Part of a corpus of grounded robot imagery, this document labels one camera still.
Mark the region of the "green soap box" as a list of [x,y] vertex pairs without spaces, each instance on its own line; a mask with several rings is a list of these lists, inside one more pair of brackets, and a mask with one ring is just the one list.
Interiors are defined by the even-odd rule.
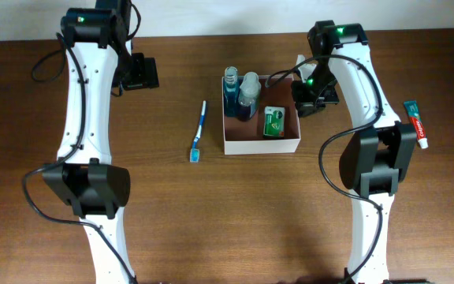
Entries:
[[285,108],[266,106],[264,108],[263,136],[270,139],[282,139],[285,135]]

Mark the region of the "clear purple liquid bottle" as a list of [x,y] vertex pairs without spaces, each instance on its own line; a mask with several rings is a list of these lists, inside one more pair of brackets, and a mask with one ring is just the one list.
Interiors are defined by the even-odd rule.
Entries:
[[238,96],[237,117],[240,121],[248,121],[254,116],[258,109],[261,88],[257,73],[248,72],[244,75]]

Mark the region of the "teal mouthwash bottle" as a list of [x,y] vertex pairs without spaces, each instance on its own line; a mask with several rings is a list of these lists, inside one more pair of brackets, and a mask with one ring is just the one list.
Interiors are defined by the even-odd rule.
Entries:
[[227,117],[236,116],[239,90],[238,70],[234,66],[229,66],[225,69],[223,79],[224,115]]

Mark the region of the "red green toothpaste tube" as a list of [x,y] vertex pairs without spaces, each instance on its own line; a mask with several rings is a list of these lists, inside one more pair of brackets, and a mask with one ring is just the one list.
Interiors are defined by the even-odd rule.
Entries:
[[427,149],[429,147],[426,131],[422,124],[420,116],[419,105],[415,100],[404,102],[404,107],[407,111],[407,115],[415,127],[417,133],[417,142],[421,149]]

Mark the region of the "white cardboard box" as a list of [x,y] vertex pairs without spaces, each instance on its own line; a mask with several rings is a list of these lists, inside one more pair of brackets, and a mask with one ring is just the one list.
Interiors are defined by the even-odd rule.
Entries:
[[[260,75],[262,85],[259,108],[248,121],[227,117],[221,110],[225,155],[252,155],[293,153],[301,140],[300,119],[291,92],[293,75],[288,75],[272,88],[265,88],[268,75]],[[266,107],[284,107],[284,137],[273,139],[263,136]]]

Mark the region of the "blue white toothbrush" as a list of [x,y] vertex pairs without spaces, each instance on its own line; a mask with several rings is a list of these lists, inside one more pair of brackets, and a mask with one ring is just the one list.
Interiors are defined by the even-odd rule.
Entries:
[[192,148],[191,148],[190,155],[189,155],[190,163],[197,163],[200,158],[200,150],[197,148],[197,144],[202,136],[204,120],[206,117],[206,110],[207,110],[207,101],[203,100],[202,106],[201,106],[201,112],[200,112],[200,116],[199,116],[198,128],[197,128],[194,140],[192,141]]

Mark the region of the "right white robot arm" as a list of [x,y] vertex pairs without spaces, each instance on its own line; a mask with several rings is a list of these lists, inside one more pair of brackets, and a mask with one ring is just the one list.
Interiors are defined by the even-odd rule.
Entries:
[[387,283],[389,213],[398,185],[405,179],[417,134],[389,105],[370,60],[368,38],[360,24],[318,21],[307,34],[316,64],[300,59],[301,80],[292,83],[300,117],[339,102],[341,90],[352,128],[324,145],[350,136],[340,161],[342,186],[333,189],[352,202],[352,250],[344,283]]

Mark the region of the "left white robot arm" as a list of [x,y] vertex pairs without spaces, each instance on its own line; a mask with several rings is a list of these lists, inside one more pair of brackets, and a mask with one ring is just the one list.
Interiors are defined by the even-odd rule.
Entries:
[[125,242],[124,211],[130,194],[127,169],[112,164],[110,100],[120,93],[159,86],[154,58],[132,50],[130,1],[97,1],[70,8],[61,19],[58,54],[69,74],[65,130],[57,160],[38,171],[71,207],[85,229],[97,283],[135,283]]

